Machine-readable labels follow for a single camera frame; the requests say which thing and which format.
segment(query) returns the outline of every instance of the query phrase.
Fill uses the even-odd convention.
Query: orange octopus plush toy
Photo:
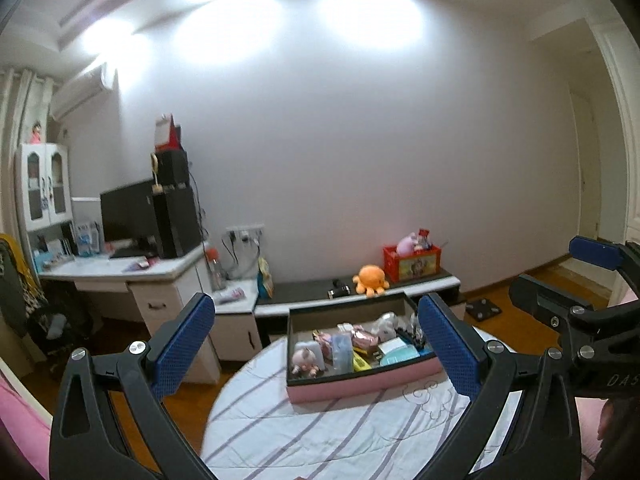
[[[385,280],[385,271],[376,265],[365,265],[360,273],[353,277],[353,283],[357,283],[356,292],[366,294],[367,298],[373,298],[376,294],[383,294],[389,288],[389,282]]]

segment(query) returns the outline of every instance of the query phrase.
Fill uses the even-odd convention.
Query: monitor stand
[[[146,238],[138,238],[129,247],[122,247],[109,256],[113,258],[157,258],[158,248],[150,244]]]

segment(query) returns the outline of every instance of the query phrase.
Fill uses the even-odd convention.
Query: pink box
[[[337,333],[338,323],[362,325],[365,329],[385,312],[394,312],[402,324],[408,323],[416,310],[415,303],[404,294],[379,296],[331,306],[297,308],[289,313],[287,328],[287,395],[294,404],[315,400],[352,397],[421,380],[442,370],[433,352],[401,363],[377,366],[371,370],[337,374],[330,362],[327,370],[315,379],[296,377],[291,373],[291,357],[298,341],[312,339],[313,330]]]

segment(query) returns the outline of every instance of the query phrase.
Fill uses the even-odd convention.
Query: air conditioner
[[[61,121],[92,97],[113,88],[114,70],[107,63],[87,68],[62,85],[51,98],[49,113]]]

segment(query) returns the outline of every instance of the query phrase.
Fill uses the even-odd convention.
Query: computer monitor
[[[155,235],[151,200],[153,180],[144,180],[100,194],[104,241],[132,238],[141,250],[148,250],[147,239]]]

